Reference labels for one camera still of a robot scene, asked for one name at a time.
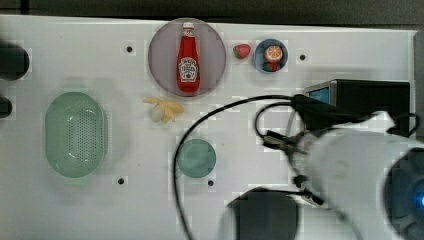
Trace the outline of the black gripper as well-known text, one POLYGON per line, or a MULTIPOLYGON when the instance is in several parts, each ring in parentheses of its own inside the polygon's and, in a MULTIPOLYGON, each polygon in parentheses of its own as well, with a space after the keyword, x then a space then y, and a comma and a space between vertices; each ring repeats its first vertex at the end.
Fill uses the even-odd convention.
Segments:
POLYGON ((358 115, 301 94, 294 95, 291 98, 291 104, 307 130, 325 129, 345 123, 360 123, 369 118, 368 114, 358 115))

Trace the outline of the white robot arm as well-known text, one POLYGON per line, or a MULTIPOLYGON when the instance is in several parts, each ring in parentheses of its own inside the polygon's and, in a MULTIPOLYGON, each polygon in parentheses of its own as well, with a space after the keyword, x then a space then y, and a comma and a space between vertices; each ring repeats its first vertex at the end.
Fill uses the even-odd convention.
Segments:
POLYGON ((382 112, 355 116, 295 95, 306 128, 263 134, 297 191, 256 187, 231 201, 219 240, 423 240, 423 145, 391 134, 382 112))

